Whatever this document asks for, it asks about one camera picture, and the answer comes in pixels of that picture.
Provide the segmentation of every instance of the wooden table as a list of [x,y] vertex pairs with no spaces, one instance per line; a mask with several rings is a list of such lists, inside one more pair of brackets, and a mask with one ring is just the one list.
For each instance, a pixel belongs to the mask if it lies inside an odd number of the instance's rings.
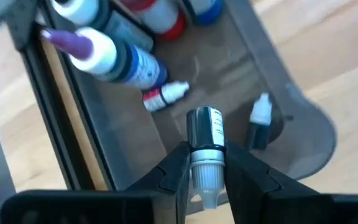
[[[338,145],[332,160],[301,182],[321,192],[358,193],[358,0],[253,3],[297,84],[337,127]],[[49,60],[57,64],[56,58]],[[105,189],[60,69],[55,66],[53,72],[81,150],[97,188]],[[27,74],[5,25],[0,26],[0,140],[17,191],[65,188]],[[223,205],[190,215],[186,221],[227,223],[232,218],[229,205]]]

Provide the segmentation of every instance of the bottle label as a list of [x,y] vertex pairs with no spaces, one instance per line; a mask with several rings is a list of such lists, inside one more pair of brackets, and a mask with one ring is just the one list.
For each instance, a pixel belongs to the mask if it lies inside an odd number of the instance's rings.
[[166,107],[159,88],[146,93],[143,96],[143,104],[148,111],[157,111]]
[[217,0],[189,0],[196,15],[207,12]]
[[117,11],[112,12],[104,33],[110,37],[125,40],[148,52],[153,48],[153,39]]
[[172,0],[156,0],[137,14],[153,32],[164,34],[177,23],[179,10]]
[[224,146],[223,119],[222,113],[217,109],[210,108],[212,139],[214,144]]
[[130,45],[132,53],[132,65],[123,83],[129,86],[148,90],[152,88],[159,77],[167,76],[165,68],[160,68],[157,59],[153,55]]

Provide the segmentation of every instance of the purple nozzle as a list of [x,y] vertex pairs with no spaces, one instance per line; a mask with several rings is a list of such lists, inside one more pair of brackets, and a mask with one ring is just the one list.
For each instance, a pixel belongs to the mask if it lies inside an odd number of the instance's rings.
[[93,43],[87,37],[65,30],[43,30],[42,36],[51,44],[78,60],[85,60],[93,53]]

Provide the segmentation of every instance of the paint bottle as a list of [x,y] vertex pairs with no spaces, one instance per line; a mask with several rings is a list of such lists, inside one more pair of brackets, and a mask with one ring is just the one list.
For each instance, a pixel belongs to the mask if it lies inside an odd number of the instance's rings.
[[188,82],[167,83],[143,95],[144,107],[149,112],[160,110],[182,98],[187,90],[189,90]]
[[165,65],[153,55],[120,39],[112,40],[93,28],[82,27],[75,34],[65,30],[43,30],[42,35],[68,53],[76,68],[98,80],[141,90],[160,87],[167,80]]
[[272,123],[272,102],[268,93],[262,93],[254,103],[246,134],[246,149],[264,150],[269,143],[270,125]]
[[141,21],[164,40],[179,37],[186,20],[172,0],[121,0]]
[[115,10],[109,0],[51,0],[62,17],[78,26],[89,26],[110,38],[120,38],[148,52],[154,41],[144,30]]
[[200,195],[204,209],[216,208],[224,188],[226,148],[222,113],[202,106],[187,113],[186,125],[193,190]]
[[223,0],[183,0],[195,24],[208,26],[214,23],[223,10]]

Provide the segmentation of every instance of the small white bottle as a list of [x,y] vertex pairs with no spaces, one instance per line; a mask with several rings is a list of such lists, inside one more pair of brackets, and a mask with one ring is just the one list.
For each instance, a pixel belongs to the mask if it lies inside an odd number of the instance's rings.
[[189,90],[188,82],[172,82],[143,95],[144,107],[149,112],[160,110],[182,98]]

